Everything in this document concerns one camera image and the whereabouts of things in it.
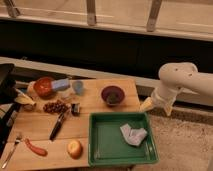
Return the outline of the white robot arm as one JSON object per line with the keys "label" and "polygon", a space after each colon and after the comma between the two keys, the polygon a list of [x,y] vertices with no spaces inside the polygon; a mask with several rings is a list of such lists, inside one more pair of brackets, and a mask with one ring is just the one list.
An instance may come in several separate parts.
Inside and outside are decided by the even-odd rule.
{"label": "white robot arm", "polygon": [[166,63],[160,67],[158,75],[160,82],[151,96],[140,105],[140,112],[158,107],[170,116],[177,95],[184,88],[213,97],[213,74],[199,72],[191,62]]}

